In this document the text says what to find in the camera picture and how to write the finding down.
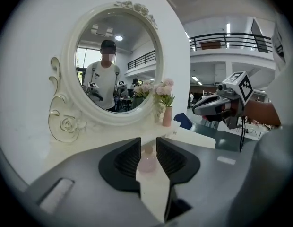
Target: white ornate mirror frame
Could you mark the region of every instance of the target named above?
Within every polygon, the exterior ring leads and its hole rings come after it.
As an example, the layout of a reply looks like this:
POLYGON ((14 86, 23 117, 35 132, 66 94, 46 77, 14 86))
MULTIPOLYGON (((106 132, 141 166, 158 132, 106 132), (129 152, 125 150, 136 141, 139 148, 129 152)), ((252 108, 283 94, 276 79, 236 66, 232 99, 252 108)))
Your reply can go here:
POLYGON ((82 16, 69 34, 60 56, 51 59, 51 65, 56 72, 49 77, 56 89, 50 105, 49 128, 52 135, 62 142, 73 142, 78 137, 78 131, 85 128, 86 120, 97 122, 101 125, 121 126, 127 125, 149 115, 154 107, 153 97, 149 95, 146 100, 134 110, 128 113, 111 113, 96 104, 84 93, 78 80, 75 66, 75 55, 78 43, 84 30, 90 22, 105 14, 116 13, 131 16, 139 21, 149 33, 156 54, 155 83, 162 80, 164 62, 163 51, 154 17, 149 14, 148 9, 141 4, 127 2, 110 3, 94 8, 82 16))

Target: man in mirror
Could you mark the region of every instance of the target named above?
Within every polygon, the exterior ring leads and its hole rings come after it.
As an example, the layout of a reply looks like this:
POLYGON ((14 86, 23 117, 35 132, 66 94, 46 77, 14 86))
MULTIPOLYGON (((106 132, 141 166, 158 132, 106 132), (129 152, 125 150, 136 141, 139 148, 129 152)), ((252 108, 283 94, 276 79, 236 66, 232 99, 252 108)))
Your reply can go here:
POLYGON ((89 83, 95 83, 96 93, 90 93, 90 99, 101 108, 115 112, 114 91, 119 78, 120 70, 112 63, 116 54, 116 44, 112 40, 104 40, 101 44, 102 58, 90 64, 86 69, 83 86, 89 90, 89 83))
POLYGON ((140 83, 138 82, 138 79, 137 78, 134 78, 133 79, 133 85, 134 85, 134 87, 140 86, 140 83))

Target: black metal railing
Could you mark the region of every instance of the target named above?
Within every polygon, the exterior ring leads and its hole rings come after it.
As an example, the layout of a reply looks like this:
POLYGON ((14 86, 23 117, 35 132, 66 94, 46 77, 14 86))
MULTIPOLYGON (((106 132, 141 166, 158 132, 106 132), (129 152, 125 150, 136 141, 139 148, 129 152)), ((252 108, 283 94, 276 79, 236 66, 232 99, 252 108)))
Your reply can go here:
POLYGON ((128 63, 128 70, 135 68, 141 64, 146 64, 149 61, 156 61, 155 51, 151 51, 143 56, 128 63))
POLYGON ((272 52, 271 38, 246 33, 215 33, 189 38, 190 51, 206 49, 249 49, 272 52))

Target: black cap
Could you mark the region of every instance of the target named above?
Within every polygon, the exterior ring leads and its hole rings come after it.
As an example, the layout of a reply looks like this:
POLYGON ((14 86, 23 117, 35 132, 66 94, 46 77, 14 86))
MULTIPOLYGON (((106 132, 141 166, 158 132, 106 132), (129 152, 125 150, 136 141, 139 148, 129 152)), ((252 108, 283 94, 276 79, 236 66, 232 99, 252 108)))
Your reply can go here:
POLYGON ((113 49, 114 51, 116 51, 116 44, 113 40, 104 40, 101 43, 101 49, 106 49, 106 48, 110 48, 113 49))

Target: table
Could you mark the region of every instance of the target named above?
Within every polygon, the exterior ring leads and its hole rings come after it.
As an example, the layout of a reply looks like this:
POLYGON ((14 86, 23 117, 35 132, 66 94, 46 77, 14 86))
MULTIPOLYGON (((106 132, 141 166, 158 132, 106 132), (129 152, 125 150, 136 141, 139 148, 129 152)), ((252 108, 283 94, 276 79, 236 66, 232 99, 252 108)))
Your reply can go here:
POLYGON ((121 102, 126 102, 126 111, 129 111, 129 104, 132 102, 132 98, 120 98, 121 102))
MULTIPOLYGON (((239 151, 239 144, 241 139, 240 135, 236 135, 225 131, 218 131, 216 129, 212 129, 196 123, 193 124, 193 127, 190 130, 198 134, 202 134, 204 136, 208 136, 210 138, 215 139, 216 149, 239 151)), ((253 140, 245 137, 244 144, 250 141, 253 140)))

